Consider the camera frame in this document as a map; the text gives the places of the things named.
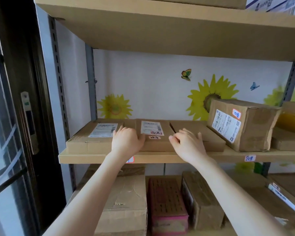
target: wall mural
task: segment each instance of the wall mural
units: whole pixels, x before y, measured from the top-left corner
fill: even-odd
[[[125,100],[124,95],[122,94],[120,97],[117,95],[115,97],[114,94],[105,96],[105,99],[102,101],[98,101],[102,108],[99,108],[99,111],[102,111],[101,117],[105,116],[105,118],[113,118],[113,119],[129,119],[128,115],[132,116],[128,105],[129,99]]]
[[[279,87],[272,90],[272,94],[268,94],[268,96],[263,100],[264,104],[270,106],[279,106],[283,98],[283,92],[284,88],[282,87],[282,85],[279,85]],[[291,101],[295,102],[295,89]]]
[[[216,82],[215,75],[212,76],[210,85],[204,79],[203,85],[198,82],[199,90],[191,90],[188,98],[192,99],[190,107],[186,111],[190,111],[189,116],[193,115],[193,120],[208,120],[210,104],[212,99],[236,99],[233,96],[239,92],[234,90],[236,84],[229,85],[228,79],[224,80],[224,76]]]

